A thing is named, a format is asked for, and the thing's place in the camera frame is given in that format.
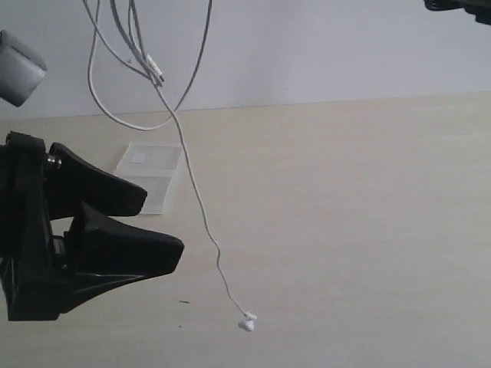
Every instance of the clear plastic box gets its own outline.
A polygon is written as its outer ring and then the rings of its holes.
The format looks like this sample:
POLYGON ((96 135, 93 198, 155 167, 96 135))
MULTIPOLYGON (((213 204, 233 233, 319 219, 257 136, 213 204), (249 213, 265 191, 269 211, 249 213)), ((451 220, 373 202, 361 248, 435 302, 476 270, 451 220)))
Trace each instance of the clear plastic box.
POLYGON ((163 214, 171 183, 182 156, 180 146, 131 142, 114 175, 144 188, 141 214, 163 214))

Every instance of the light wood surface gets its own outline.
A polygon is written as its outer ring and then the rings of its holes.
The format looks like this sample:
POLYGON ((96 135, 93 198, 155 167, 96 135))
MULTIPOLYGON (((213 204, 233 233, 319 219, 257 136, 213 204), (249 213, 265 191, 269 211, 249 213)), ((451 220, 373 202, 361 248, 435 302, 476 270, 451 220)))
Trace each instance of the light wood surface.
MULTIPOLYGON (((177 271, 54 323, 7 322, 0 304, 0 367, 489 367, 490 100, 182 113, 224 270, 256 331, 237 327, 181 166, 166 215, 124 219, 184 240, 177 271)), ((177 141, 172 124, 138 133, 102 117, 0 124, 9 130, 107 171, 131 140, 177 141)))

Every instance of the black object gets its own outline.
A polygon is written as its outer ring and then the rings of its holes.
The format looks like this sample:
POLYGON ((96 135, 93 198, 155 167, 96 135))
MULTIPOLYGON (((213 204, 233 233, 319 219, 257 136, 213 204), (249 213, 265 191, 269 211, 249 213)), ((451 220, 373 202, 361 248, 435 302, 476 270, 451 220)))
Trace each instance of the black object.
POLYGON ((491 0, 424 0, 428 10, 440 12, 463 8, 478 23, 491 25, 491 0))
POLYGON ((60 143, 10 132, 0 146, 0 278, 9 320, 56 320, 119 286, 172 273, 184 245, 108 218, 137 215, 147 192, 60 143), (64 237, 53 219, 73 216, 64 237))

